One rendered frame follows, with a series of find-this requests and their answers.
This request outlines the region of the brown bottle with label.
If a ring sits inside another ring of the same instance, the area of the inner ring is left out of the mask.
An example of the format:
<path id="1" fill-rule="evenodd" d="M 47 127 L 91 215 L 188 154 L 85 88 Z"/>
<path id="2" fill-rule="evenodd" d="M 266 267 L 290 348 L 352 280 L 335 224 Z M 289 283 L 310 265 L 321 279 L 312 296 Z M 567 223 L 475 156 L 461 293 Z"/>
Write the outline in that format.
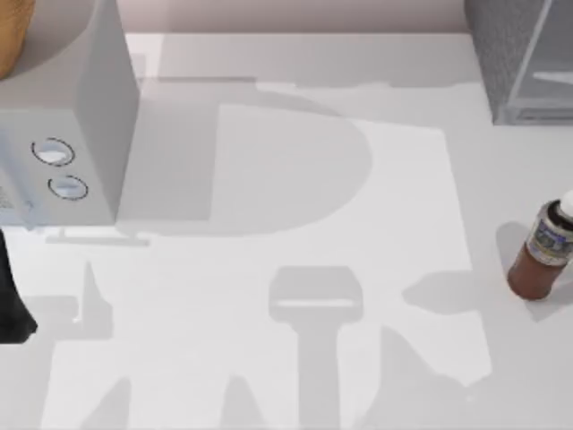
<path id="1" fill-rule="evenodd" d="M 517 296 L 528 301 L 542 300 L 550 295 L 554 282 L 570 262 L 573 262 L 573 189 L 538 211 L 509 268 L 507 281 Z"/>

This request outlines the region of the pale microwave oven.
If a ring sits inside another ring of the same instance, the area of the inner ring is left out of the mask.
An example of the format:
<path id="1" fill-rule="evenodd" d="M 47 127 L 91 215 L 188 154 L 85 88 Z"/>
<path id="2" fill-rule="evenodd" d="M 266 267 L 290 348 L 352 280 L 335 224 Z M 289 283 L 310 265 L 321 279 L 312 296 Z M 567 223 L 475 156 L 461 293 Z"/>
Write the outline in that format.
<path id="1" fill-rule="evenodd" d="M 117 0 L 37 0 L 25 46 L 0 81 L 0 226 L 115 222 L 140 93 Z M 71 145 L 72 163 L 36 159 L 33 142 Z M 53 195 L 50 178 L 77 176 L 79 201 Z"/>

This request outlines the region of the wooden object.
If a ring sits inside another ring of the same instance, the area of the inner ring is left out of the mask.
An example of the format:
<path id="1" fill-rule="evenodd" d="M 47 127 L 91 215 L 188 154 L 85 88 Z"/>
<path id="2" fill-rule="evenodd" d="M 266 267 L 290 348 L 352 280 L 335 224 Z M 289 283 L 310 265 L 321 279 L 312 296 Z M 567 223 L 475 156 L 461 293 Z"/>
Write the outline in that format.
<path id="1" fill-rule="evenodd" d="M 0 0 L 0 80 L 6 78 L 21 56 L 36 0 Z"/>

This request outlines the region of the grey cabinet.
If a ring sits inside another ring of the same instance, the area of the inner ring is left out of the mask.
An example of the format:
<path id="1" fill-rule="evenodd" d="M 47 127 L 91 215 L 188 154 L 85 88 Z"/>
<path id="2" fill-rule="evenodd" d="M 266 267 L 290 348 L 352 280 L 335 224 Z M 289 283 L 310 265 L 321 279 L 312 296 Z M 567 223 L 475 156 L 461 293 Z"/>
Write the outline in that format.
<path id="1" fill-rule="evenodd" d="M 465 0 L 495 125 L 573 126 L 573 0 Z"/>

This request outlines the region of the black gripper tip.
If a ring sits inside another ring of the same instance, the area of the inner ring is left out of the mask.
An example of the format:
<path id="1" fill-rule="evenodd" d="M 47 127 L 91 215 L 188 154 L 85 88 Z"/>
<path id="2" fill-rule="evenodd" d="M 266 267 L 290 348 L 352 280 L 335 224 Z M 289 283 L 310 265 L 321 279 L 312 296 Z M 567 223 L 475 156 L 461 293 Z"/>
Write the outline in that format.
<path id="1" fill-rule="evenodd" d="M 0 228 L 0 345 L 23 344 L 37 329 L 38 323 L 16 287 L 4 231 Z"/>

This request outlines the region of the round microwave knob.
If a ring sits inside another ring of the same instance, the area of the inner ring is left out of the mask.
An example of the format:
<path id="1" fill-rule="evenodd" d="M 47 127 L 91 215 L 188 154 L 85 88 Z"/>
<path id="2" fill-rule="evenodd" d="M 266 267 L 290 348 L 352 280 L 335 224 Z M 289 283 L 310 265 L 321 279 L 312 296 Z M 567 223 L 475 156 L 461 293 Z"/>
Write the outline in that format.
<path id="1" fill-rule="evenodd" d="M 75 159 L 73 147 L 54 137 L 33 142 L 30 148 L 37 160 L 52 167 L 67 166 Z"/>
<path id="2" fill-rule="evenodd" d="M 50 178 L 47 187 L 53 195 L 67 201 L 79 201 L 89 193 L 88 185 L 72 175 Z"/>

